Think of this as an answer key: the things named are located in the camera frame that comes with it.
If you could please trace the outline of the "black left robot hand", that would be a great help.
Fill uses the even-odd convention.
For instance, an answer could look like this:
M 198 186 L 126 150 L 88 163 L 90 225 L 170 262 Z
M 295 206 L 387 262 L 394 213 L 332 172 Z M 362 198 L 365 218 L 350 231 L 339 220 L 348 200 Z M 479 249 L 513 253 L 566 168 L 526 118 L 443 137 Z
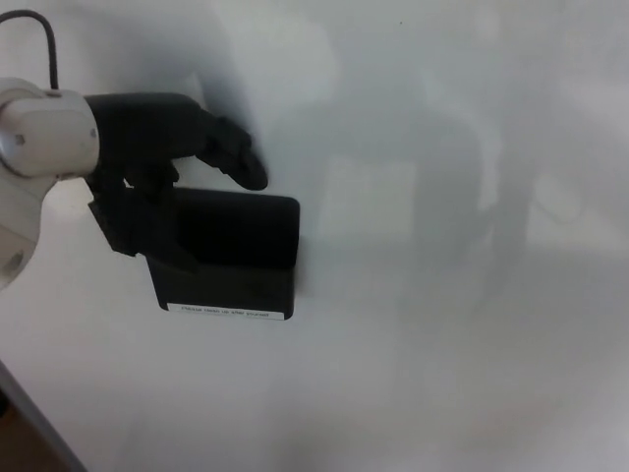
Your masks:
M 174 162 L 193 156 L 240 187 L 261 191 L 268 176 L 251 135 L 179 93 L 100 94 L 86 101 L 99 133 L 98 162 L 86 176 L 89 208 L 111 249 L 196 271 L 198 261 L 178 242 Z

